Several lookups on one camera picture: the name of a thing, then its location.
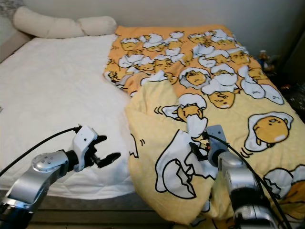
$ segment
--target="black cable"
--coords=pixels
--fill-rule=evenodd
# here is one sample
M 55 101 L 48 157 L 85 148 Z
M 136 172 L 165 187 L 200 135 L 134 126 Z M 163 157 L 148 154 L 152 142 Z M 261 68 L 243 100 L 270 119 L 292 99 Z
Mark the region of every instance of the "black cable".
M 275 211 L 272 208 L 270 208 L 269 210 L 271 211 L 272 215 L 275 217 L 276 221 L 281 225 L 281 227 L 283 229 L 286 229 L 287 227 L 285 227 L 285 225 L 283 224 L 281 219 L 278 217 L 278 215 L 275 213 Z
M 255 178 L 258 179 L 259 182 L 262 183 L 263 186 L 267 189 L 267 191 L 268 191 L 268 193 L 269 193 L 269 195 L 270 195 L 272 201 L 274 202 L 274 204 L 275 204 L 277 210 L 279 211 L 281 217 L 283 218 L 283 221 L 285 222 L 285 225 L 286 225 L 287 229 L 292 229 L 291 226 L 290 226 L 290 224 L 289 224 L 289 222 L 288 222 L 288 220 L 287 220 L 287 218 L 286 218 L 286 216 L 285 216 L 285 214 L 284 214 L 284 212 L 283 212 L 283 210 L 281 209 L 280 205 L 278 204 L 278 202 L 277 202 L 277 200 L 276 200 L 274 194 L 271 192 L 270 187 L 269 187 L 269 186 L 263 181 L 263 179 L 261 179 L 261 177 L 252 169 L 252 167 L 249 165 L 249 163 L 248 163 L 248 162 L 247 162 L 247 161 L 246 161 L 246 160 L 245 160 L 245 159 L 244 159 L 244 158 L 243 158 L 243 157 L 242 157 L 242 156 L 241 156 L 241 155 L 240 155 L 240 154 L 239 154 L 230 144 L 229 144 L 229 143 L 227 143 L 227 142 L 225 142 L 224 140 L 222 140 L 222 139 L 220 139 L 220 138 L 218 138 L 218 137 L 215 137 L 215 136 L 213 136 L 213 135 L 206 135 L 206 136 L 211 137 L 211 138 L 214 138 L 214 139 L 216 139 L 217 141 L 223 143 L 224 145 L 226 145 L 227 147 L 229 147 L 234 153 L 236 153 L 236 154 L 239 156 L 239 158 L 242 159 L 242 161 L 247 165 L 248 169 L 254 174 Z
M 66 130 L 63 130 L 63 131 L 60 131 L 46 139 L 44 139 L 43 141 L 39 142 L 37 145 L 33 146 L 31 149 L 29 149 L 27 152 L 25 152 L 24 154 L 22 154 L 21 156 L 19 156 L 18 158 L 16 158 L 13 162 L 11 162 L 8 166 L 6 166 L 4 169 L 1 170 L 0 172 L 0 177 L 6 172 L 8 171 L 14 164 L 16 164 L 18 161 L 20 161 L 21 159 L 23 159 L 26 155 L 28 155 L 30 152 L 32 152 L 34 149 L 40 147 L 42 144 L 46 143 L 47 141 L 50 141 L 52 138 L 55 138 L 59 135 L 62 135 L 66 132 L 69 132 L 69 131 L 74 131 L 74 132 L 78 132 L 79 130 L 81 129 L 81 125 L 78 126 L 78 127 L 73 127 L 73 128 L 70 128 L 70 129 L 66 129 Z

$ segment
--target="cream pillow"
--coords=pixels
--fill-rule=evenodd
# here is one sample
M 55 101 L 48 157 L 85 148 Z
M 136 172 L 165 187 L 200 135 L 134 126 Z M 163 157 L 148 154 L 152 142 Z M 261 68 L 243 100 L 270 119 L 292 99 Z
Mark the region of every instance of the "cream pillow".
M 42 38 L 70 38 L 85 34 L 78 24 L 68 18 L 54 18 L 19 7 L 13 17 L 14 26 L 23 32 Z
M 90 17 L 78 19 L 81 29 L 89 36 L 113 34 L 117 24 L 112 17 Z

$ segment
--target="sheet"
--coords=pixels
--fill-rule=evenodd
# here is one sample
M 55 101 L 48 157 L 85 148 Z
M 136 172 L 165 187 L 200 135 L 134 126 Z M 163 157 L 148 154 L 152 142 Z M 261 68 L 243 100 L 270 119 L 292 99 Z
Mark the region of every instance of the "sheet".
M 121 157 L 103 169 L 68 173 L 48 194 L 100 199 L 134 191 L 127 166 L 133 139 L 124 112 L 130 99 L 101 77 L 113 39 L 35 38 L 0 65 L 0 169 L 58 131 L 89 125 L 108 137 L 96 146 L 97 156 Z M 9 188 L 36 155 L 68 150 L 74 136 L 61 135 L 26 156 L 0 178 L 0 188 Z
M 286 214 L 304 217 L 305 125 L 226 27 L 119 27 L 116 34 L 104 75 L 133 97 L 129 169 L 148 204 L 190 227 L 232 217 L 217 168 L 189 146 L 206 156 L 201 133 L 221 125 Z

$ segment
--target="bedspread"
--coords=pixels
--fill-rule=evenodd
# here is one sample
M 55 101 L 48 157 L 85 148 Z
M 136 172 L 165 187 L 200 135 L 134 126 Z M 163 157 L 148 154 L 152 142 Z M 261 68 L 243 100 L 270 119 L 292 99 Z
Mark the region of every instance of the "bedspread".
M 232 217 L 217 168 L 189 146 L 206 156 L 201 133 L 220 124 L 286 214 L 304 217 L 305 125 L 226 27 L 119 27 L 116 35 L 104 76 L 133 97 L 129 170 L 149 205 L 190 227 Z

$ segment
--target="white mattress pad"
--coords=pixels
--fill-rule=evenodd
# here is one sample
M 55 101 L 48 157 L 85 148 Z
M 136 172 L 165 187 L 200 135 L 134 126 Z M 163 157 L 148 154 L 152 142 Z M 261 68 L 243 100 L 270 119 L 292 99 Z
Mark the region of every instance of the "white mattress pad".
M 89 125 L 108 137 L 96 146 L 96 155 L 121 157 L 102 169 L 68 173 L 48 195 L 100 199 L 134 191 L 128 171 L 133 139 L 124 113 L 130 98 L 102 76 L 114 39 L 35 38 L 0 65 L 0 169 L 58 131 Z M 0 189 L 8 189 L 36 155 L 68 150 L 74 136 L 61 135 L 26 156 L 0 178 Z

